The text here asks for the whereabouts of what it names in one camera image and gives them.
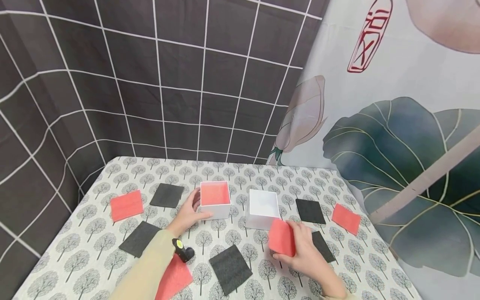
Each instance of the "white box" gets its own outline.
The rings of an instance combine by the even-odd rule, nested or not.
[[[203,193],[209,188],[209,186],[221,186],[221,192],[224,192],[221,195],[221,192],[218,194],[218,198],[215,199],[209,195],[208,203],[204,203]],[[231,208],[231,200],[230,200],[230,191],[228,189],[228,181],[203,181],[200,182],[200,211],[206,211],[213,213],[213,216],[206,219],[206,220],[217,220],[217,219],[228,219],[230,214]]]
[[[276,192],[251,189],[245,210],[245,227],[270,230],[275,219],[280,219]]]

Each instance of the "curtain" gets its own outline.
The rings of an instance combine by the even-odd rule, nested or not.
[[[0,0],[0,294],[117,156],[265,164],[325,0]]]

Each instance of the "tree pattern tablecloth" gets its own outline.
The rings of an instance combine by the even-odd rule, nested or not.
[[[194,281],[175,299],[319,297],[318,283],[271,257],[267,231],[245,228],[244,208],[250,189],[276,192],[284,220],[300,221],[296,198],[320,202],[327,224],[305,224],[321,231],[336,257],[332,268],[359,299],[420,299],[336,171],[138,157],[117,157],[107,164],[15,297],[107,299],[136,260],[118,246],[142,220],[165,228],[177,213],[178,207],[148,205],[158,185],[183,186],[180,206],[207,180],[228,180],[233,206],[228,219],[201,221],[181,237],[196,252],[188,262]],[[142,193],[144,212],[113,223],[109,200],[137,189]],[[336,203],[362,216],[357,236],[331,221]],[[253,275],[225,297],[208,260],[233,244]]]

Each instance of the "felt card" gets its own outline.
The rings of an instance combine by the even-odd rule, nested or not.
[[[295,240],[293,229],[282,220],[275,219],[268,232],[268,247],[280,254],[295,256]]]
[[[332,221],[339,224],[353,235],[357,235],[361,216],[349,211],[343,205],[336,204],[335,209],[333,210]]]
[[[119,248],[135,257],[140,257],[159,230],[157,226],[142,221]]]
[[[130,216],[144,212],[140,190],[112,198],[110,200],[110,206],[112,209],[113,222],[118,222]]]
[[[320,203],[304,199],[297,199],[296,201],[300,220],[305,222],[325,224],[325,218],[322,214]]]
[[[178,255],[174,254],[172,261],[163,274],[162,280],[160,280],[155,300],[171,299],[192,281],[193,277],[187,265],[181,261]]]
[[[336,260],[335,256],[330,251],[330,248],[328,248],[327,243],[325,242],[322,234],[319,231],[312,232],[312,240],[318,252],[322,254],[327,263],[331,263],[332,261]]]
[[[252,276],[252,271],[236,245],[212,257],[209,262],[227,296]]]
[[[177,207],[183,187],[172,184],[161,183],[150,201],[150,205],[161,207]]]

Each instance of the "beige sleeve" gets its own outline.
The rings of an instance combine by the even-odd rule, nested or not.
[[[158,284],[175,253],[174,238],[168,230],[159,231],[109,299],[155,299]]]

